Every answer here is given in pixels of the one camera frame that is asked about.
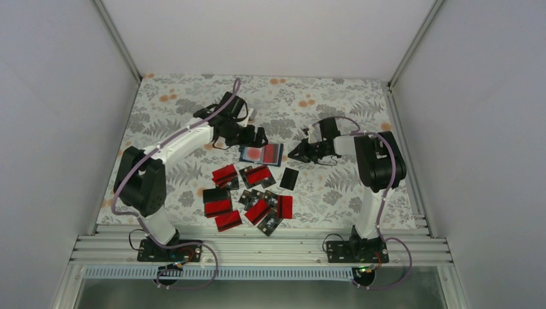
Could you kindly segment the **red card bottom edge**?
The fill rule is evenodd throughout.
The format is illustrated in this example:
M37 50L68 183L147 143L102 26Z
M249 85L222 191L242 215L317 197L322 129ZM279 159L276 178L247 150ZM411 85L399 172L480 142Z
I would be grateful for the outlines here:
M218 232L224 232L242 224L239 211L230 211L215 217Z

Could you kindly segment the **black card apart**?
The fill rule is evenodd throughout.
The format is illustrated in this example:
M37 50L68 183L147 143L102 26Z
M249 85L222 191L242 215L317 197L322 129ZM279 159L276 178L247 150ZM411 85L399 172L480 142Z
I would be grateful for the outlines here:
M295 189L298 176L299 171L286 167L279 186L283 189L293 191Z

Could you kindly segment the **aluminium frame rail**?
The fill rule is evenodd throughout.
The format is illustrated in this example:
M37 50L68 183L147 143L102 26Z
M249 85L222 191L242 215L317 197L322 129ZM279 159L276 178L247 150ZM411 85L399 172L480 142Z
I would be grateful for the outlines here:
M212 266L325 267L329 255L323 251L323 237L246 238L212 236L203 239L200 263ZM72 262L91 264L134 264L137 252L128 237L120 233L78 237L71 253ZM387 243L389 266L444 266L453 263L447 242L441 239L407 238Z

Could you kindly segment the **red card pile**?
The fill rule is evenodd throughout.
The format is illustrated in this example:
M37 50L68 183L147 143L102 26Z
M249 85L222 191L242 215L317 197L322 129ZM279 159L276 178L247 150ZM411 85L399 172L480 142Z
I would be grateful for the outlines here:
M259 199L249 210L245 217L253 224L257 225L270 211L271 205L264 199Z

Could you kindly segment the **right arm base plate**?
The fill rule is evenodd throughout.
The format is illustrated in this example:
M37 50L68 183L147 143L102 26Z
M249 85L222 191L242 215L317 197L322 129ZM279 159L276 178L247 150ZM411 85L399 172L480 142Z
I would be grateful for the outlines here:
M386 243L379 238L366 239L360 244L350 241L327 241L326 255L329 263L389 263Z

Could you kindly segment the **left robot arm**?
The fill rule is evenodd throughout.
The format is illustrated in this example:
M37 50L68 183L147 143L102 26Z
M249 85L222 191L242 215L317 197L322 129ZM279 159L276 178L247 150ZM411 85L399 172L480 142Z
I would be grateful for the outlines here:
M201 108L172 136L143 149L128 147L122 154L114 183L114 200L132 207L128 216L138 219L154 253L164 261L179 252L179 233L165 211L167 173L197 148L223 138L227 146L263 147L268 144L264 128L248 121L252 110L233 92L220 103Z

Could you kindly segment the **floral table mat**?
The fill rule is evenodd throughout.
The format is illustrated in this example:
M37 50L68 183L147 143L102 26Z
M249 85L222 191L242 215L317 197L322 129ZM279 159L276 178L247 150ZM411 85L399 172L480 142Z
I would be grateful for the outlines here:
M295 77L242 78L239 92L255 112L253 124L263 127L270 142L284 145L288 153L302 139L304 127L336 117L342 134L357 127L363 131L391 129L382 85L378 80L313 79ZM194 112L216 104L232 89L234 77L221 75L149 74L140 85L121 149L144 148L181 129ZM243 168L237 147L227 149L223 140L193 151L167 174L165 207L173 223L214 227L204 214L203 191L213 186L212 173L228 164ZM276 181L284 170L298 171L290 195L293 217L286 228L349 229L358 218L365 188L354 156L319 165L282 157L272 167Z

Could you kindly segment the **black membership card 833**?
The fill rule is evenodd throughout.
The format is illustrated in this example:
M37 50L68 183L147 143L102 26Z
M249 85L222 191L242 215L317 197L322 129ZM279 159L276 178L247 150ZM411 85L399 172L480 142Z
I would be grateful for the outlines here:
M257 228L264 235L270 237L282 221L283 220L278 217L277 211L271 209L267 213L267 215L257 224Z

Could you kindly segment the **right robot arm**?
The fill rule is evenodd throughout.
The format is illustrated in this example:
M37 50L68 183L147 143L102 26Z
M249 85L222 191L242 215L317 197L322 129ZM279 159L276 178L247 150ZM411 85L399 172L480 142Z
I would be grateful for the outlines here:
M357 172L367 193L346 245L353 260L364 262L374 252L382 251L381 216L390 191L405 179L407 167L391 131L356 130L342 135L337 127L337 120L341 118L324 118L304 128L304 139L288 157L314 164L326 156L356 158Z

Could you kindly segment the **black card left pile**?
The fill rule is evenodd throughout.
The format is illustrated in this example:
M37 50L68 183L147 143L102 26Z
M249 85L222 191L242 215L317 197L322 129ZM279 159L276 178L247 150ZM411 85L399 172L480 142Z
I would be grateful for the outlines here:
M225 188L205 189L202 191L203 203L212 203L216 201L231 199L231 191Z

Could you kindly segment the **blue leather card holder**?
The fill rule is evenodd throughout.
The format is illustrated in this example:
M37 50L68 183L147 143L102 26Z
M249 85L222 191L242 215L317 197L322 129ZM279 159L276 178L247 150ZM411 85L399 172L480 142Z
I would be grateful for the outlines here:
M283 150L282 143L270 143L260 148L240 146L240 161L280 167Z

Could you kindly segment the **white card with red circle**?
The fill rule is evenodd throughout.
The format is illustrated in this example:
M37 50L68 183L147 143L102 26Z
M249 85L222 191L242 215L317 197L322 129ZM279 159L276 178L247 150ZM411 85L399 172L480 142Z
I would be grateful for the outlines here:
M241 153L241 159L245 162L262 162L263 148L246 147Z

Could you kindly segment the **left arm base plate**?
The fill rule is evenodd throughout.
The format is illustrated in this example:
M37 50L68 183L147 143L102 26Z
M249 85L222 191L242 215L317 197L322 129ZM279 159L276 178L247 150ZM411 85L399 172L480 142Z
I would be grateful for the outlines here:
M199 262L202 253L201 240L182 239L179 243L193 242L193 245L174 249L159 247L154 241L146 238L140 242L136 260L139 262Z

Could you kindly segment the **black logo chip card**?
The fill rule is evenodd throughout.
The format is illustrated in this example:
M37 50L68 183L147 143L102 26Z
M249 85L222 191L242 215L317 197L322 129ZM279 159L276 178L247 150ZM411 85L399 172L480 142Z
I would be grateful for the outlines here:
M263 198L263 193L255 189L251 191L244 190L238 200L240 204L244 206L244 210L247 211L252 208L260 199Z

